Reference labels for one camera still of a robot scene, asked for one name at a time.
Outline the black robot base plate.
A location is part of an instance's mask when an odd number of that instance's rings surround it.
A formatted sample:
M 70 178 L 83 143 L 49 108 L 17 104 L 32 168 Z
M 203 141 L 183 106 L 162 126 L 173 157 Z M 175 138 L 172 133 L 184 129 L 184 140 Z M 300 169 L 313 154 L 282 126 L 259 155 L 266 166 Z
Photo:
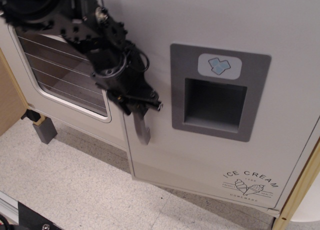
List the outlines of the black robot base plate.
M 60 226 L 33 211 L 26 205 L 18 202 L 18 225 L 13 225 L 1 215 L 0 220 L 4 223 L 1 230 L 63 230 Z

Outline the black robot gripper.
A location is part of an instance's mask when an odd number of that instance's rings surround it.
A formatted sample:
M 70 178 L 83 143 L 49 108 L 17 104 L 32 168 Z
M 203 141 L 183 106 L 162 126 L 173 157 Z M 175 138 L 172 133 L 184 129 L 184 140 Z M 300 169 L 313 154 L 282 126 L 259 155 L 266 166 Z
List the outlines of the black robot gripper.
M 111 100 L 124 114 L 143 120 L 147 111 L 160 111 L 162 103 L 158 93 L 146 82 L 144 73 L 128 65 L 121 68 L 93 72 L 91 78 L 98 87 L 106 90 Z

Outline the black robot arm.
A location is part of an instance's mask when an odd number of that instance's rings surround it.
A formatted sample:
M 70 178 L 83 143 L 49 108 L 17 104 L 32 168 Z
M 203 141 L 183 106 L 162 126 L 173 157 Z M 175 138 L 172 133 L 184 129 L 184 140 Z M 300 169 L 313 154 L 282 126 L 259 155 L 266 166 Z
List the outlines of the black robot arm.
M 158 93 L 146 82 L 150 61 L 127 39 L 97 0 L 0 0 L 5 21 L 23 31 L 59 35 L 93 66 L 92 79 L 126 115 L 159 111 Z

